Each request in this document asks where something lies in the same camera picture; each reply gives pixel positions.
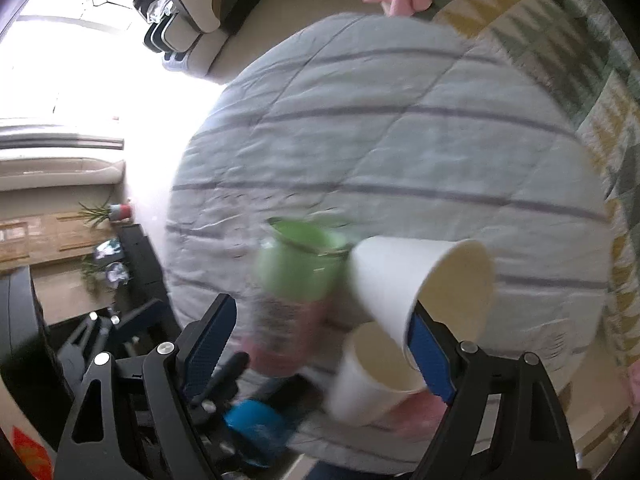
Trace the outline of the white paper cup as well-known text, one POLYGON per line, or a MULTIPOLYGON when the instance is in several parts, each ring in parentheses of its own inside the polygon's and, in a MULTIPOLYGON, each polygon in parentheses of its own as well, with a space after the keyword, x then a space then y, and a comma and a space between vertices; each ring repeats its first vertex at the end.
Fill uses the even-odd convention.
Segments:
POLYGON ((422 375, 409 364, 401 348, 378 323, 369 322, 345 339, 324 410, 342 424, 367 426, 424 389, 422 375))
POLYGON ((495 295, 495 265, 477 240, 374 236, 348 258, 352 296, 402 351, 416 306, 459 340, 477 341, 495 295))

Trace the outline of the pink label cup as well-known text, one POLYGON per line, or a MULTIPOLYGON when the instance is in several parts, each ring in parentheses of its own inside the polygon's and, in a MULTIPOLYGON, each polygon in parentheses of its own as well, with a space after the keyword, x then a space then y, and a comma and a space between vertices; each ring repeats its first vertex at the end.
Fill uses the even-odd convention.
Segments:
POLYGON ((431 440, 447 411, 447 404, 427 390, 408 396, 387 415, 390 428, 407 440, 431 440))

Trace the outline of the blue black cup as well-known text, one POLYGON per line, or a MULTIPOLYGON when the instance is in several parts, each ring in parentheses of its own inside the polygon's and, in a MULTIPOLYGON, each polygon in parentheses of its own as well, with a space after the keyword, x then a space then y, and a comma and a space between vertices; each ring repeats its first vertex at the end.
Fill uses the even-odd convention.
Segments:
POLYGON ((283 415, 256 400, 235 405, 224 422, 242 461, 260 468, 270 467, 284 453, 293 433, 283 415))

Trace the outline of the black tv cabinet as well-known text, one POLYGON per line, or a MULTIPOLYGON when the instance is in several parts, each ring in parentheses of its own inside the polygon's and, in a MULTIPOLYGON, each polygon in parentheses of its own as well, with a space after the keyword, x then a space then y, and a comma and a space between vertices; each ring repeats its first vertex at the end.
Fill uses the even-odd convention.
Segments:
POLYGON ((129 272, 129 281, 124 286, 129 309, 141 307, 154 299, 169 304, 160 260, 142 226, 119 226, 116 234, 124 252, 124 265, 129 272))

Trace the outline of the potted plant red pot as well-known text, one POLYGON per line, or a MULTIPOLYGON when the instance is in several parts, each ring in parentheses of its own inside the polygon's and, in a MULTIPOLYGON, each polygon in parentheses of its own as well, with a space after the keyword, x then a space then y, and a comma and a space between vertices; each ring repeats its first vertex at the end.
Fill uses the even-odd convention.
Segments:
POLYGON ((78 214, 81 218, 85 219, 85 222, 90 226, 98 226, 99 224, 107 222, 124 222, 129 221, 134 216, 134 211, 130 204, 108 204, 105 203, 100 206, 87 206, 79 204, 80 209, 78 214))

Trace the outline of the grey striped quilted tablecloth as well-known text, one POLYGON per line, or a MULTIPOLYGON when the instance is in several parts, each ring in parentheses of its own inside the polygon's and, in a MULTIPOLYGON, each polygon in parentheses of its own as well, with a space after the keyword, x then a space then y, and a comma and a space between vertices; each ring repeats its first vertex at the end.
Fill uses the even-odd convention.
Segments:
POLYGON ((596 336, 612 233, 588 151, 539 84, 449 27, 334 15, 228 85, 170 194, 165 276, 182 324, 226 292, 245 332, 272 217, 479 240, 498 278, 480 346, 536 352, 557 389, 596 336))

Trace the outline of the triangle pattern sofa cover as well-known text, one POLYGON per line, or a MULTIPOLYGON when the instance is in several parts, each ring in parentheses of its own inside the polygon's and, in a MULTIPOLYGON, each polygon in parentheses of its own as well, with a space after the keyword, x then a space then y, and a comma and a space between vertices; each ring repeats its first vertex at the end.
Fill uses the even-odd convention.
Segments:
POLYGON ((602 0, 432 0, 427 17, 489 44, 564 110, 613 230, 604 329, 639 404, 639 58, 602 0))

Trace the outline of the white massage chair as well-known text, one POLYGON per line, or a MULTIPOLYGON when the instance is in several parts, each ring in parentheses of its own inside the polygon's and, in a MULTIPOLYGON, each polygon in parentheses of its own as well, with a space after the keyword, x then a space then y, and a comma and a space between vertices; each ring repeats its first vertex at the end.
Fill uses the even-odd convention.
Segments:
POLYGON ((144 43, 168 70, 205 77, 250 13, 248 0, 134 0, 149 28, 144 43))

